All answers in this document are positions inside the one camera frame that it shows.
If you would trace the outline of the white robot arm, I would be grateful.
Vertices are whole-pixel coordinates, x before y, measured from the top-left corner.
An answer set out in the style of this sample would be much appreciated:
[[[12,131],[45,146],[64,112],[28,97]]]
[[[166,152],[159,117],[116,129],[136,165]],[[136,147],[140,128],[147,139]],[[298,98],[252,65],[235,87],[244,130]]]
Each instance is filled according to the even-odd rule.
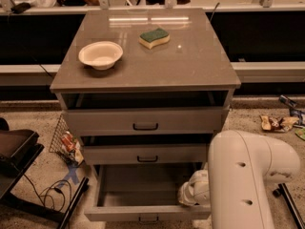
[[[208,166],[178,190],[187,206],[211,206],[213,229],[275,229],[265,184],[285,183],[300,171],[288,143],[244,131],[223,131],[209,147]]]

